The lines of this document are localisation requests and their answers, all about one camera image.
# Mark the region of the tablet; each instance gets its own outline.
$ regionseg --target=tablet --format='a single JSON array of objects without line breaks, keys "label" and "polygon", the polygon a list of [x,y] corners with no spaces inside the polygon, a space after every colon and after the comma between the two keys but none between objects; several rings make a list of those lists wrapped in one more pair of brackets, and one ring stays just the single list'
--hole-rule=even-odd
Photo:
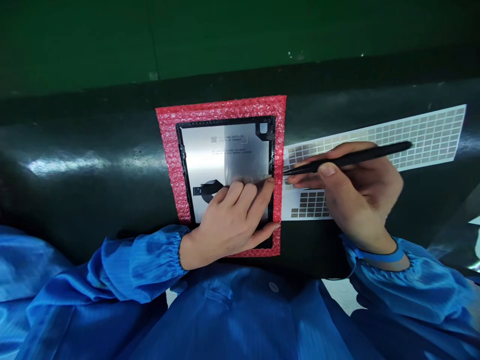
[{"label": "tablet", "polygon": [[[176,131],[193,223],[222,187],[239,181],[260,191],[274,173],[274,116],[177,123]],[[271,221],[273,197],[260,226]]]}]

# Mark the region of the sticker sheet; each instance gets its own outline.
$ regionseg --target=sticker sheet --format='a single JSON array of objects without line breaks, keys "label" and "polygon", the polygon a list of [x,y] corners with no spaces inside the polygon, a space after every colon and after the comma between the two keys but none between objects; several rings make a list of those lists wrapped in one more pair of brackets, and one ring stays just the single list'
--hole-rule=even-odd
[{"label": "sticker sheet", "polygon": [[[370,141],[379,146],[412,142],[409,150],[388,157],[398,171],[451,162],[457,153],[466,111],[467,105],[449,107],[288,145],[283,153],[283,170],[289,170],[294,164],[325,153],[341,143],[355,141]],[[285,177],[281,219],[331,219],[323,190],[296,189],[287,183]]]}]

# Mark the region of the grid of stickers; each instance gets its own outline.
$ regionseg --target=grid of stickers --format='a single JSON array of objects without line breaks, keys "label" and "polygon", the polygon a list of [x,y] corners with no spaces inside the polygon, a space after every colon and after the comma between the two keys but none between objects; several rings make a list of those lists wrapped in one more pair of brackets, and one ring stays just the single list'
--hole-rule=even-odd
[{"label": "grid of stickers", "polygon": [[325,192],[302,192],[298,208],[291,209],[292,218],[329,218],[330,213],[325,205]]},{"label": "grid of stickers", "polygon": [[[455,157],[464,116],[463,106],[331,135],[303,145],[287,146],[285,152],[288,158],[284,160],[283,170],[292,169],[298,162],[352,141],[370,141],[380,146],[412,142],[411,149],[389,156],[398,171],[448,162]],[[286,178],[284,189],[293,189]]]}]

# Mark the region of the button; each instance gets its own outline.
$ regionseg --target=button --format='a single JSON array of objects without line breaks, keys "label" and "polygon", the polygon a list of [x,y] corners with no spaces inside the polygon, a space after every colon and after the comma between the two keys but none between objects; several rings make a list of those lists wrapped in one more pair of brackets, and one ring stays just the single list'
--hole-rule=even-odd
[{"label": "button", "polygon": [[272,290],[276,294],[280,291],[279,287],[274,282],[269,282],[268,286],[270,287],[270,290]]}]

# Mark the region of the green wall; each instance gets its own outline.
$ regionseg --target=green wall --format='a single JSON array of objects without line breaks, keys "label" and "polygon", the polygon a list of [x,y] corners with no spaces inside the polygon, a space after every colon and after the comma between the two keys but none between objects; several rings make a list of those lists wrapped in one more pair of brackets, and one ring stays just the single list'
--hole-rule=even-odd
[{"label": "green wall", "polygon": [[479,4],[2,1],[0,97],[476,42]]}]

